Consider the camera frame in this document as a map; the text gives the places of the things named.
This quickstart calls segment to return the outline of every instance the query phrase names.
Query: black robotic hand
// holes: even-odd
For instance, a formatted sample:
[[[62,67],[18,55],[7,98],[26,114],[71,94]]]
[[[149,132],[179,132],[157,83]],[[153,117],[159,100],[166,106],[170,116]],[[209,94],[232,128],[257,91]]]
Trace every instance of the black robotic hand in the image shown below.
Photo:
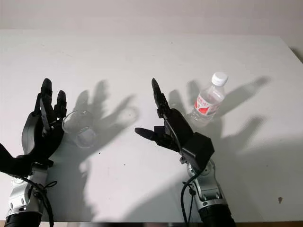
[[[214,153],[210,138],[193,132],[183,115],[170,109],[168,102],[155,79],[151,81],[157,113],[164,119],[164,126],[155,126],[154,131],[135,128],[135,132],[157,145],[179,152],[182,163],[189,163],[197,172],[203,171]]]
[[[22,132],[24,155],[13,158],[0,144],[0,171],[9,175],[28,176],[33,163],[50,167],[48,158],[61,143],[64,131],[62,121],[66,116],[66,96],[60,91],[57,104],[52,108],[52,82],[43,81],[35,109],[27,118]]]

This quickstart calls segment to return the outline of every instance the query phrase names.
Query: plastic water bottle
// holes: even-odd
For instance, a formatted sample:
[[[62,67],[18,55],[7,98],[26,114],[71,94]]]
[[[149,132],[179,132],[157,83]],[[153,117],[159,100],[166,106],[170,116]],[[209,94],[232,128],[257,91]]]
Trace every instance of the plastic water bottle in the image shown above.
[[[224,84],[228,76],[224,72],[216,72],[212,82],[197,97],[191,118],[198,126],[206,126],[214,117],[221,102],[225,98]]]

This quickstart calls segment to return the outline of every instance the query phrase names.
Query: black cylinder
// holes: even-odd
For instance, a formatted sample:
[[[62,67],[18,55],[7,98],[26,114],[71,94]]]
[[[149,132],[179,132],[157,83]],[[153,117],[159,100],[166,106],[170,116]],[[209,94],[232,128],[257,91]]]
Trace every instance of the black cylinder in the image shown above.
[[[41,214],[37,212],[21,212],[9,215],[6,218],[4,227],[39,227]]]
[[[205,227],[235,227],[232,214],[227,205],[218,204],[204,207],[199,210]]]

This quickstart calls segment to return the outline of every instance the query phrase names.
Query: white wall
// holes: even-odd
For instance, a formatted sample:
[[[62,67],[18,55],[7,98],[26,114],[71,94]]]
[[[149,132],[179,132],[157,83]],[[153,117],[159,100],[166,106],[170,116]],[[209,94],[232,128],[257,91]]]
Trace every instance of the white wall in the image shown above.
[[[279,35],[303,56],[302,0],[0,0],[0,28]]]

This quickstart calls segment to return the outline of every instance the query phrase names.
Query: bottle label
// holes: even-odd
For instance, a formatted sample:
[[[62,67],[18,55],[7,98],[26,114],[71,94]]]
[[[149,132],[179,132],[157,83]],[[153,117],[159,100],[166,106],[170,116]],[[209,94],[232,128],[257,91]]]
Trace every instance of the bottle label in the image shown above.
[[[203,99],[200,94],[195,102],[195,109],[198,110],[202,115],[212,115],[216,112],[220,104],[211,104]]]

